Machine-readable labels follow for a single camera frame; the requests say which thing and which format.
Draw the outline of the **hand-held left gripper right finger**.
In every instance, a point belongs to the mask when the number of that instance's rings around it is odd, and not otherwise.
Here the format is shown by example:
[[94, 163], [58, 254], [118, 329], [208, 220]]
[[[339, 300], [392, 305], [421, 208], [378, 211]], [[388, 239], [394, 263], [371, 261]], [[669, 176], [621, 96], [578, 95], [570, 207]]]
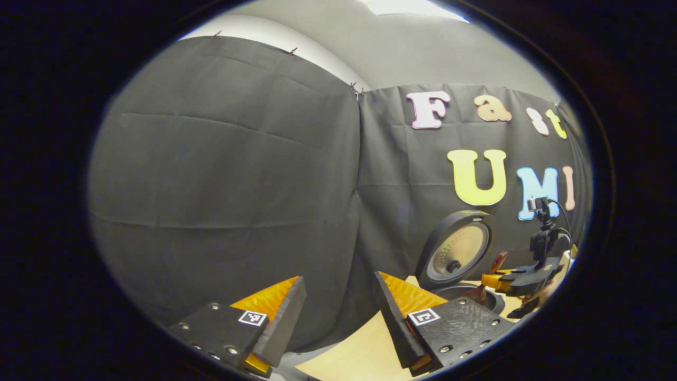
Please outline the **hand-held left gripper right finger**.
[[467, 362], [515, 326], [469, 297], [448, 301], [381, 271], [374, 277], [377, 306], [397, 359], [412, 376]]

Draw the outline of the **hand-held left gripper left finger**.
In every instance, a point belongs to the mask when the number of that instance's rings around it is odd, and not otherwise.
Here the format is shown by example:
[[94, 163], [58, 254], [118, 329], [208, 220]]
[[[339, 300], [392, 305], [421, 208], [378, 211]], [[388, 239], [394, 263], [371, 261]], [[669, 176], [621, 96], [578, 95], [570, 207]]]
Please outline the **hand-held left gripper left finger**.
[[306, 297], [304, 277], [295, 276], [236, 302], [208, 302], [168, 330], [213, 361], [268, 378], [286, 352]]

